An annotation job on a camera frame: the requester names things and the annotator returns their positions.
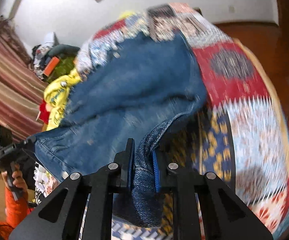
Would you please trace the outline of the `orange sleeved left forearm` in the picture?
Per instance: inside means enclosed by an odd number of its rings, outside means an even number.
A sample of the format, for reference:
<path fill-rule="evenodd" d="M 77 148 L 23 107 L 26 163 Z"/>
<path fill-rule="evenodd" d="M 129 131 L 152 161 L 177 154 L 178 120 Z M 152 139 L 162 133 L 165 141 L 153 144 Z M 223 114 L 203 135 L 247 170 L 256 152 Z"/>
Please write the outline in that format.
<path fill-rule="evenodd" d="M 6 220 L 0 221 L 0 235 L 3 239 L 8 239 L 11 232 L 30 213 L 28 207 L 28 193 L 23 191 L 22 197 L 14 200 L 9 189 L 5 189 Z"/>

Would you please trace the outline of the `left hand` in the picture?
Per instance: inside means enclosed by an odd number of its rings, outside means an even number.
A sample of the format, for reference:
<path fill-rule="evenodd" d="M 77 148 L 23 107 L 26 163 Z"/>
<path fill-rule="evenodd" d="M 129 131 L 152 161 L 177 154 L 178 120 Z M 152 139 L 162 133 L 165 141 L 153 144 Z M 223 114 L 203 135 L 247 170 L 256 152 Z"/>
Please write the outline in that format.
<path fill-rule="evenodd" d="M 14 179 L 13 185 L 19 189 L 22 189 L 24 192 L 27 192 L 27 184 L 25 180 L 23 179 L 23 173 L 20 170 L 20 166 L 18 164 L 15 164 L 15 171 L 12 173 L 12 178 Z M 10 187 L 7 182 L 7 171 L 1 172 L 2 179 L 5 183 L 6 188 L 10 191 Z"/>

